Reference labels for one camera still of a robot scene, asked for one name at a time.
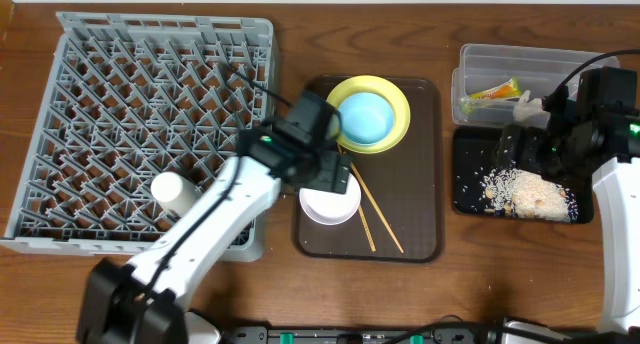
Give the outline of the light blue bowl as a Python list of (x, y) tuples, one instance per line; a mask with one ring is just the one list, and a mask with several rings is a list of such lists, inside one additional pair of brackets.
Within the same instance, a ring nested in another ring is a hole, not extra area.
[(342, 133), (347, 140), (371, 146), (386, 138), (394, 127), (395, 115), (389, 102), (374, 93), (355, 93), (338, 107)]

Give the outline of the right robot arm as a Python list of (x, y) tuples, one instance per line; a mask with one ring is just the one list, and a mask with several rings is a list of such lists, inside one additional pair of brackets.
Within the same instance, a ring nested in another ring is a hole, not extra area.
[(596, 343), (639, 340), (639, 110), (637, 74), (615, 67), (573, 72), (546, 96), (545, 128), (509, 124), (495, 155), (499, 168), (517, 168), (581, 191), (592, 188), (602, 224), (605, 294)]

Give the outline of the white tissue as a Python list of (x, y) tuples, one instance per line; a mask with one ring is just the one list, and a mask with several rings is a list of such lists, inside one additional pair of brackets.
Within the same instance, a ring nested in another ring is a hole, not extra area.
[(531, 92), (525, 90), (513, 109), (513, 120), (528, 125), (546, 125), (550, 114), (543, 110), (542, 99), (532, 98)]

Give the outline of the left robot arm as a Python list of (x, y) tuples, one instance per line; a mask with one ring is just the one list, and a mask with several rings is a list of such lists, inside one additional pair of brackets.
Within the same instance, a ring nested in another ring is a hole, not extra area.
[(239, 130), (235, 156), (169, 231), (123, 266), (103, 259), (92, 269), (76, 341), (220, 342), (220, 330), (191, 309), (196, 290), (282, 185), (345, 193), (347, 161), (334, 149), (341, 129), (339, 110), (304, 91), (286, 116)]

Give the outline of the green orange snack wrapper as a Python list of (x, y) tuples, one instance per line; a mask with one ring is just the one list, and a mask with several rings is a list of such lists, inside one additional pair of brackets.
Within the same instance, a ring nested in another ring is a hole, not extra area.
[(469, 101), (465, 101), (462, 104), (461, 111), (465, 114), (470, 114), (476, 108), (484, 107), (487, 100), (498, 99), (517, 99), (522, 95), (518, 80), (514, 77), (508, 81), (495, 86), (490, 89), (486, 89), (469, 96)]

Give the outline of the yellow round plate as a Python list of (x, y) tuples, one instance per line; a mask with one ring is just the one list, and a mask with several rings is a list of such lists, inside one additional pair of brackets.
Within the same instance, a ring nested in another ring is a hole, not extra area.
[(340, 104), (348, 96), (361, 92), (377, 94), (389, 102), (395, 115), (394, 127), (382, 141), (371, 146), (363, 146), (346, 139), (342, 133), (341, 119), (341, 135), (338, 143), (349, 151), (361, 154), (376, 154), (389, 150), (398, 144), (408, 131), (411, 121), (408, 99), (400, 88), (391, 81), (378, 76), (360, 75), (340, 82), (329, 93), (327, 102), (338, 110)]

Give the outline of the white cup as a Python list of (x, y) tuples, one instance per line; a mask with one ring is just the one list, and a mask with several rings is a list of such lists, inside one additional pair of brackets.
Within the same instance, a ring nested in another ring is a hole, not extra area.
[(151, 182), (151, 194), (170, 214), (184, 216), (199, 200), (201, 193), (188, 179), (175, 172), (162, 172)]

